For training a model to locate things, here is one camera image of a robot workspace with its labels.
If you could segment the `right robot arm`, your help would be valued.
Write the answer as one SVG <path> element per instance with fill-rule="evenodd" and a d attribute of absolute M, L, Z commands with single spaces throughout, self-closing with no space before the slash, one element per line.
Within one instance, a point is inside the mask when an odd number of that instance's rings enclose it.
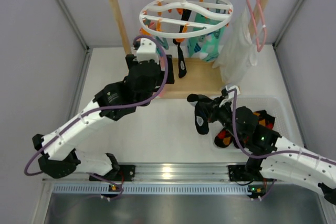
<path fill-rule="evenodd" d="M 246 172 L 309 189 L 335 204 L 335 161 L 301 147 L 258 122 L 249 108 L 216 98 L 210 122 L 220 122 L 248 156 Z"/>

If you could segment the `black sock front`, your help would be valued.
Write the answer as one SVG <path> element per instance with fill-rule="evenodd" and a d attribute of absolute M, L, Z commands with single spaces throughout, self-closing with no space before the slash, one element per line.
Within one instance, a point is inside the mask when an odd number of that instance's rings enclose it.
<path fill-rule="evenodd" d="M 194 107 L 194 121 L 195 127 L 200 135 L 209 133 L 208 115 L 209 106 L 212 99 L 202 94 L 189 94 L 187 97 L 188 103 Z"/>

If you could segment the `pink patterned sock front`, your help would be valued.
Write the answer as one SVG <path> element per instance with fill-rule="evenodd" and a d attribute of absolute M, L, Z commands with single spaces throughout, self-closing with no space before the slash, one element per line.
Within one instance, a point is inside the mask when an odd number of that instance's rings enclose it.
<path fill-rule="evenodd" d="M 163 88 L 157 97 L 158 98 L 164 98 L 165 90 L 166 90 L 166 88 Z"/>

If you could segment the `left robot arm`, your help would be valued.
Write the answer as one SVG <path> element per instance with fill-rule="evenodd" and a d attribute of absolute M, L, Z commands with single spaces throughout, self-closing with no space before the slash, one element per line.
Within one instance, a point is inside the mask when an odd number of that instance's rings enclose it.
<path fill-rule="evenodd" d="M 76 116 L 57 130 L 32 138 L 41 173 L 54 179 L 73 173 L 89 174 L 90 180 L 112 180 L 120 171 L 111 153 L 93 154 L 77 149 L 90 134 L 147 106 L 166 84 L 174 83 L 171 55 L 154 54 L 141 59 L 127 55 L 128 75 L 106 85 Z"/>

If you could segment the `black sock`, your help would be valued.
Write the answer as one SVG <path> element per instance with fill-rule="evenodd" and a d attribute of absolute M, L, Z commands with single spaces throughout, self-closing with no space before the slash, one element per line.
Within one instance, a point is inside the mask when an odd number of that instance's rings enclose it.
<path fill-rule="evenodd" d="M 182 11 L 182 21 L 188 21 L 190 18 L 191 11 L 184 9 Z M 185 77 L 187 74 L 183 50 L 181 49 L 181 42 L 177 39 L 173 39 L 173 44 L 177 47 L 177 53 L 178 53 L 178 76 L 179 78 Z"/>
<path fill-rule="evenodd" d="M 194 107 L 194 121 L 195 127 L 200 135 L 209 133 L 208 115 L 209 106 L 212 99 L 202 94 L 189 94 L 187 97 L 188 103 Z"/>

